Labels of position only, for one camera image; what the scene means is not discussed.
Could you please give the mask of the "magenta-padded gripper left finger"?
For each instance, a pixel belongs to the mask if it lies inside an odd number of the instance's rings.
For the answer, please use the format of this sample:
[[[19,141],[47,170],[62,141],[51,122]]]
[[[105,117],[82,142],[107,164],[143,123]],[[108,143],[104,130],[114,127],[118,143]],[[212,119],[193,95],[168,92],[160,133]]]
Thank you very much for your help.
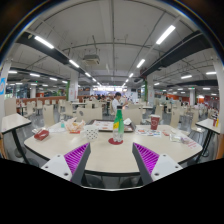
[[[90,144],[86,143],[65,155],[56,154],[42,169],[80,185],[90,152]]]

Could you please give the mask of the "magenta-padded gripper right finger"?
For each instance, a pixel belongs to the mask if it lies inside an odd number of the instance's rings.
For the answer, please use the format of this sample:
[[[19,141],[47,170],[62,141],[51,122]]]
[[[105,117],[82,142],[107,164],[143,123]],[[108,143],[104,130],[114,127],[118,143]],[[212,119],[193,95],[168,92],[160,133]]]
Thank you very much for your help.
[[[169,155],[159,155],[138,143],[133,144],[132,153],[137,162],[144,185],[182,169]]]

